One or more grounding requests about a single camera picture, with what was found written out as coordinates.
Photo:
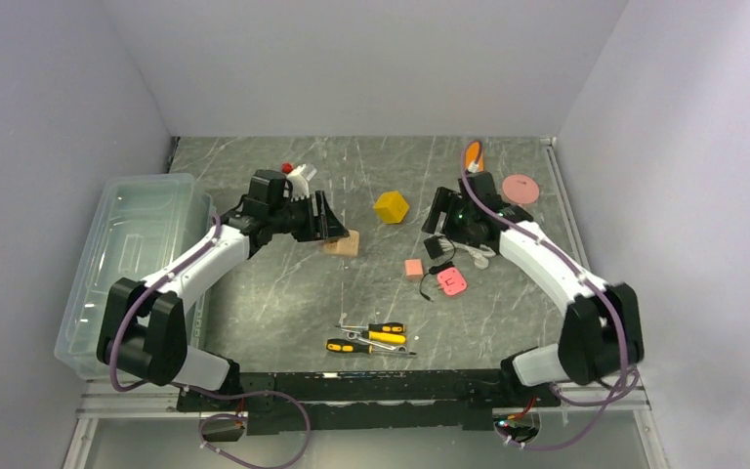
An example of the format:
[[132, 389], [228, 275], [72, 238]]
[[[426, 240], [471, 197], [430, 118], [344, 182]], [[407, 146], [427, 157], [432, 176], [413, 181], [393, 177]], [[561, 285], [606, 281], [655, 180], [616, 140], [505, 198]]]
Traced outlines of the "pink cube socket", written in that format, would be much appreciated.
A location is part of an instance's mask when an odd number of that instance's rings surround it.
[[448, 267], [436, 274], [440, 290], [447, 297], [455, 297], [465, 292], [468, 284], [456, 267]]

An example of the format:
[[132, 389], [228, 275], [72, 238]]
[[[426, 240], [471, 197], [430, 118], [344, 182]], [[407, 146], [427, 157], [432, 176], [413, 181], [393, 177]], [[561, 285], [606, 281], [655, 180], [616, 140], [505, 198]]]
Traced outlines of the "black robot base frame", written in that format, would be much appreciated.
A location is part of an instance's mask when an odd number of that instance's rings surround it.
[[229, 378], [229, 400], [183, 391], [181, 413], [243, 409], [250, 436], [316, 431], [459, 427], [491, 428], [506, 410], [559, 406], [548, 385], [524, 387], [511, 366], [394, 371], [246, 372]]

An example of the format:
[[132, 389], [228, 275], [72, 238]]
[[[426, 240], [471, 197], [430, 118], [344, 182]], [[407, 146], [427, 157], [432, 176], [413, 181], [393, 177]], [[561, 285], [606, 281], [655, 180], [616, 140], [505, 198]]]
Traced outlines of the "round pink power socket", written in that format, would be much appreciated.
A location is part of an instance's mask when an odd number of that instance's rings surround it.
[[523, 174], [507, 176], [502, 182], [501, 191], [506, 200], [517, 205], [534, 203], [540, 195], [538, 184]]

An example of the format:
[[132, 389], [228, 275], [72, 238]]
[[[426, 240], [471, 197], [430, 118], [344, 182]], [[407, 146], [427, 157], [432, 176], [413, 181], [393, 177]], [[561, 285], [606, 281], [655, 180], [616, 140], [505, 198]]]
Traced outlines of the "black adapter with cable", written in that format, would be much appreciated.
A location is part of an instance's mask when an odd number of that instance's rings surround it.
[[424, 240], [424, 246], [427, 250], [428, 257], [434, 262], [434, 264], [422, 274], [422, 277], [419, 280], [418, 292], [425, 300], [432, 302], [433, 299], [431, 296], [424, 291], [424, 282], [427, 277], [437, 276], [441, 272], [454, 266], [453, 259], [457, 248], [450, 238], [442, 234], [428, 237]]

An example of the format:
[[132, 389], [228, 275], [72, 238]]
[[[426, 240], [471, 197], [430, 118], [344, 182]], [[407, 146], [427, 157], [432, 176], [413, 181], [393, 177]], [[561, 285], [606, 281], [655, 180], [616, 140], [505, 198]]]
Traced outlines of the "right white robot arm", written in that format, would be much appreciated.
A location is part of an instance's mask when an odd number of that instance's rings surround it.
[[498, 382], [505, 402], [523, 405], [538, 385], [586, 385], [644, 359], [639, 302], [630, 285], [608, 282], [570, 258], [532, 215], [502, 199], [490, 173], [466, 172], [458, 186], [437, 188], [423, 232], [490, 248], [527, 274], [562, 314], [557, 342], [503, 361], [510, 370]]

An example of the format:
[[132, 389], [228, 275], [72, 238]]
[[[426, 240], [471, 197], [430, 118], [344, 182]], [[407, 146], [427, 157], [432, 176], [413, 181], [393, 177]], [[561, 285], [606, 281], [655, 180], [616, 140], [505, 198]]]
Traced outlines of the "yellow cube socket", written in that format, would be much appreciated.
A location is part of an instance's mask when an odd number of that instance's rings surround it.
[[403, 222], [409, 204], [398, 191], [384, 192], [375, 201], [373, 210], [383, 223], [395, 225]]

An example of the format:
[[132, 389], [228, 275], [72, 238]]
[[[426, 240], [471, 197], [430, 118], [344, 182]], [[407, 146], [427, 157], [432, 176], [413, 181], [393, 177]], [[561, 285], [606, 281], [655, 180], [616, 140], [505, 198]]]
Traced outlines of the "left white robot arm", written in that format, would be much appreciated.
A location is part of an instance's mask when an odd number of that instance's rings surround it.
[[97, 358], [108, 366], [115, 391], [174, 385], [203, 395], [218, 410], [239, 402], [239, 364], [189, 344], [191, 308], [275, 235], [298, 242], [349, 235], [325, 193], [311, 191], [316, 172], [311, 164], [256, 171], [247, 193], [225, 214], [214, 214], [212, 227], [192, 248], [141, 280], [123, 277], [111, 286]]

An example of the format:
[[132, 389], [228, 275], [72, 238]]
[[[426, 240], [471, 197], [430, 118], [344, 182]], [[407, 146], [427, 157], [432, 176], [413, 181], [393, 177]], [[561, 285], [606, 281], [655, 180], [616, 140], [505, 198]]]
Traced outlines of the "beige wooden cube socket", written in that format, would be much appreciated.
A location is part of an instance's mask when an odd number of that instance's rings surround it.
[[349, 230], [349, 235], [322, 244], [322, 251], [329, 255], [356, 257], [359, 251], [359, 232]]

